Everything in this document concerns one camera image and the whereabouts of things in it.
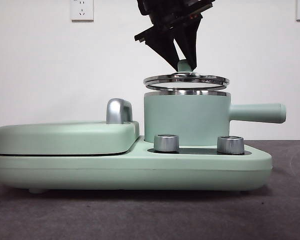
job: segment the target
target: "saucepan handle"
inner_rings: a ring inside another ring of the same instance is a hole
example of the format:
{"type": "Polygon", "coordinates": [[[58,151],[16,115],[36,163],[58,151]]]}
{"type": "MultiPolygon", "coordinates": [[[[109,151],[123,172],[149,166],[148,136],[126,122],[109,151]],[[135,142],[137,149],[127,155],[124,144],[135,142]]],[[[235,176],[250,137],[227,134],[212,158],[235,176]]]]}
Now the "saucepan handle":
{"type": "Polygon", "coordinates": [[[229,119],[282,124],[286,121],[286,106],[280,103],[232,105],[229,119]]]}

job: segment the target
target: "appliance base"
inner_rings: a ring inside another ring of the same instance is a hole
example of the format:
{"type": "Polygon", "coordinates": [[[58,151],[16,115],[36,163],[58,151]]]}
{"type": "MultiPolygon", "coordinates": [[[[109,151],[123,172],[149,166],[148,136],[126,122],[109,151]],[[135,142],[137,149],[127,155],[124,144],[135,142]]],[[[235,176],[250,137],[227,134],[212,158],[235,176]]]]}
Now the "appliance base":
{"type": "Polygon", "coordinates": [[[149,152],[151,148],[153,144],[141,136],[118,155],[0,155],[0,182],[31,193],[50,189],[249,191],[262,187],[272,171],[271,155],[247,145],[248,155],[162,154],[149,152]]]}

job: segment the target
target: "mint green saucepan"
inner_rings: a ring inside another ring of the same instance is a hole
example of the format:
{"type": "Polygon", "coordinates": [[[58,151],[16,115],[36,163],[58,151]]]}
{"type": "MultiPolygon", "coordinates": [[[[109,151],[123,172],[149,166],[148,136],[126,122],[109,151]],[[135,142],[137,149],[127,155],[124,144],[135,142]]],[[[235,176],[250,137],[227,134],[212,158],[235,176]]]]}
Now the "mint green saucepan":
{"type": "Polygon", "coordinates": [[[144,96],[145,141],[157,134],[179,136],[181,146],[215,146],[229,135],[230,121],[281,124],[286,120],[283,104],[231,105],[222,91],[154,91],[144,96]]]}

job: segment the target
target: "gray floor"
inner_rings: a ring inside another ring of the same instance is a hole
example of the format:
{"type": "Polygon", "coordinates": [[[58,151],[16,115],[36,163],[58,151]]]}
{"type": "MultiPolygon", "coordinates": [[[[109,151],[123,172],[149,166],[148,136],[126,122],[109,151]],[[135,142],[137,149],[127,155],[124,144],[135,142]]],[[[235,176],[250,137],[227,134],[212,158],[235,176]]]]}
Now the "gray floor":
{"type": "Polygon", "coordinates": [[[300,240],[300,141],[248,141],[273,156],[250,192],[51,190],[0,184],[0,240],[300,240]]]}

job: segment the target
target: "metal rim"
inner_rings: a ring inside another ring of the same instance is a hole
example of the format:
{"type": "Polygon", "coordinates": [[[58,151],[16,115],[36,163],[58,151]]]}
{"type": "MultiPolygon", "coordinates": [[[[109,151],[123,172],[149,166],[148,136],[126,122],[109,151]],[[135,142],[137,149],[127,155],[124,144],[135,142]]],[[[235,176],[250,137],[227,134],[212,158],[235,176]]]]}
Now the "metal rim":
{"type": "Polygon", "coordinates": [[[209,95],[230,97],[229,92],[224,91],[207,91],[207,90],[173,90],[173,91],[151,91],[144,94],[147,96],[165,96],[165,95],[209,95]]]}
{"type": "Polygon", "coordinates": [[[225,89],[230,81],[221,76],[200,75],[195,72],[176,72],[171,75],[159,75],[146,78],[143,83],[148,89],[158,91],[175,91],[175,90],[222,90],[225,89]],[[156,86],[156,84],[167,83],[201,83],[201,84],[214,84],[217,86],[204,86],[204,87],[173,87],[173,86],[156,86]]]}

